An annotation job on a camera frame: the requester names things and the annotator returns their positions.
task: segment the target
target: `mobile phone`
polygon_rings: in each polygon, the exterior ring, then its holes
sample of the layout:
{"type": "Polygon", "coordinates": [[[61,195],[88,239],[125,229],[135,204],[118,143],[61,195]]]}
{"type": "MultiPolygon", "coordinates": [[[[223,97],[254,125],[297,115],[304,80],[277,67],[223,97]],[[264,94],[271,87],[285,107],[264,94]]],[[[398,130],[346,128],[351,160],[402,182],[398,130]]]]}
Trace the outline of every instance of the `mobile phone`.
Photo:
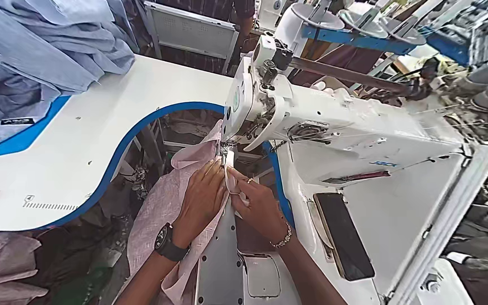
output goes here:
{"type": "Polygon", "coordinates": [[[376,272],[351,220],[343,195],[316,193],[313,198],[330,232],[340,275],[348,281],[374,277],[376,272]]]}

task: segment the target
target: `gold bracelet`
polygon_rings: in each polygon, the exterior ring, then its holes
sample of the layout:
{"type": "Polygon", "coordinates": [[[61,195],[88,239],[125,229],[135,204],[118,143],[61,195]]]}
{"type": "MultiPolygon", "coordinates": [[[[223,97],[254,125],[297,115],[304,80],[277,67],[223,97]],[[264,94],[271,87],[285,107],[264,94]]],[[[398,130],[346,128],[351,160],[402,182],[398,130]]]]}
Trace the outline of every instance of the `gold bracelet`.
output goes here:
{"type": "Polygon", "coordinates": [[[271,243],[271,245],[276,248],[276,249],[279,249],[283,246],[285,246],[285,244],[287,244],[289,242],[289,239],[291,239],[291,235],[293,234],[292,231],[291,231],[291,226],[289,226],[288,223],[285,223],[287,225],[287,235],[277,244],[273,244],[271,243]]]}

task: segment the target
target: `black wristwatch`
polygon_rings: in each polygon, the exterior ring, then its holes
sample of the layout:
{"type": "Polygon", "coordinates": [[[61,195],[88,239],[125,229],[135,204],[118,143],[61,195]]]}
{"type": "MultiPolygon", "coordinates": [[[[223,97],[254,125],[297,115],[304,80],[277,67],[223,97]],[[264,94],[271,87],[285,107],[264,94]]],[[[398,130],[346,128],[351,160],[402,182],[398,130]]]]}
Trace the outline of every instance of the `black wristwatch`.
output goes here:
{"type": "Polygon", "coordinates": [[[153,246],[155,252],[159,255],[172,260],[173,262],[179,262],[184,259],[184,256],[189,251],[189,247],[186,249],[179,248],[173,244],[173,226],[166,223],[159,233],[157,233],[156,243],[153,246]]]}

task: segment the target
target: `watch face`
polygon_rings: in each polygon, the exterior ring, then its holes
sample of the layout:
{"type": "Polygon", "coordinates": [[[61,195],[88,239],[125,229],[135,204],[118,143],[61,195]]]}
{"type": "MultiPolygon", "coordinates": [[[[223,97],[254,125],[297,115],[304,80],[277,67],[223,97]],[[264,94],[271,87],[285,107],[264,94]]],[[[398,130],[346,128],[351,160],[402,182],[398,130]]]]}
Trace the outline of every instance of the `watch face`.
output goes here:
{"type": "Polygon", "coordinates": [[[159,249],[159,247],[163,244],[163,241],[165,241],[166,236],[167,236],[167,226],[163,226],[161,230],[159,230],[159,233],[157,233],[156,244],[153,246],[153,248],[159,249]]]}

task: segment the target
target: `watch strap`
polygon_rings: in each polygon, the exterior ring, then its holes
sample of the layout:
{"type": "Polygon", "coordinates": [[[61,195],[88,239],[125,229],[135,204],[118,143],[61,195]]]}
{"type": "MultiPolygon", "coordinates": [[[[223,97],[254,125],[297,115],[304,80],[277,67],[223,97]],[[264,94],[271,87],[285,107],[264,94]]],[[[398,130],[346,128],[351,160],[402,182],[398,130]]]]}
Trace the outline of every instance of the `watch strap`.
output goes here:
{"type": "Polygon", "coordinates": [[[159,254],[168,258],[169,260],[172,260],[173,262],[179,262],[184,259],[188,251],[189,251],[189,247],[187,247],[186,249],[182,249],[180,247],[175,246],[173,244],[173,241],[170,240],[170,242],[166,243],[165,246],[163,247],[162,253],[159,254]]]}
{"type": "Polygon", "coordinates": [[[186,256],[189,251],[189,247],[187,247],[186,249],[182,249],[174,245],[173,226],[169,223],[166,223],[165,227],[167,228],[165,241],[159,248],[155,249],[155,251],[159,253],[159,255],[166,257],[168,260],[172,260],[173,262],[179,262],[183,260],[186,256]]]}

